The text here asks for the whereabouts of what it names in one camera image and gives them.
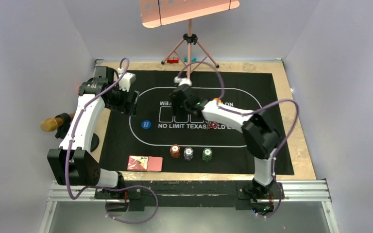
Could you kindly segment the black red all-in triangle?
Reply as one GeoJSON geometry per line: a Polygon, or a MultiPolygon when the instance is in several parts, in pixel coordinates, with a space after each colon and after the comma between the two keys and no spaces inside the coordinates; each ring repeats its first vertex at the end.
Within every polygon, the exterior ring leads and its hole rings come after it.
{"type": "Polygon", "coordinates": [[[208,121],[206,129],[207,130],[209,130],[209,129],[216,129],[218,126],[219,126],[218,123],[213,122],[213,121],[208,121]]]}

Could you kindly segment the blue small blind button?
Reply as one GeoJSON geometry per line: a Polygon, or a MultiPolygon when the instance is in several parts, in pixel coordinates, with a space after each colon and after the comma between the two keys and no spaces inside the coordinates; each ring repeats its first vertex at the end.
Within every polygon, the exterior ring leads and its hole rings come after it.
{"type": "Polygon", "coordinates": [[[144,120],[144,121],[142,121],[142,123],[141,123],[141,128],[143,128],[143,129],[150,129],[151,128],[151,126],[152,126],[152,122],[151,121],[149,121],[149,120],[144,120]]]}

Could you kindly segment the red poker chip stack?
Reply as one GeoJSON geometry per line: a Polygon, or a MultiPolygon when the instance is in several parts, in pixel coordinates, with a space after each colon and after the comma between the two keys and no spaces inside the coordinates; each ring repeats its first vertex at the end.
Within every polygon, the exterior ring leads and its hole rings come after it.
{"type": "Polygon", "coordinates": [[[179,158],[180,157],[180,147],[177,144],[173,144],[170,147],[170,155],[172,158],[179,158]]]}

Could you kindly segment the blue poker chip stack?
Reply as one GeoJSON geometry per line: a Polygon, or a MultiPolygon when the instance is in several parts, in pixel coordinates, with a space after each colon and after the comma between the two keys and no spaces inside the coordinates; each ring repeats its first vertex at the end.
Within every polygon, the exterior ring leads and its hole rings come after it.
{"type": "Polygon", "coordinates": [[[186,147],[184,149],[184,159],[187,161],[192,160],[194,154],[194,150],[191,147],[186,147]]]}

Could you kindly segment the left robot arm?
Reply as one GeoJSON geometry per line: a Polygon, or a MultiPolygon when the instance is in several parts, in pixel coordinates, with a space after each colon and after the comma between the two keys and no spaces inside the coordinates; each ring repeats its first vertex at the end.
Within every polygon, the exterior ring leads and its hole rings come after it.
{"type": "Polygon", "coordinates": [[[91,155],[92,143],[97,138],[95,128],[105,108],[125,115],[135,115],[138,91],[130,90],[135,82],[133,73],[122,68],[95,67],[93,77],[82,83],[78,91],[77,109],[68,132],[56,149],[49,150],[47,159],[59,185],[106,187],[115,199],[125,194],[122,175],[102,169],[91,155]]]}

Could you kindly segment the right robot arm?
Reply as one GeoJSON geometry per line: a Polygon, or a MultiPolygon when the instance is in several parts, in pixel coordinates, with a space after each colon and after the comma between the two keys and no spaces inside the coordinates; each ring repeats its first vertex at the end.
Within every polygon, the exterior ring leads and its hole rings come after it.
{"type": "Polygon", "coordinates": [[[177,87],[170,94],[173,115],[188,113],[240,132],[247,150],[254,156],[252,190],[261,198],[270,194],[276,177],[274,161],[281,135],[266,111],[243,110],[222,104],[220,100],[201,98],[193,93],[192,82],[188,78],[175,77],[174,83],[177,87]]]}

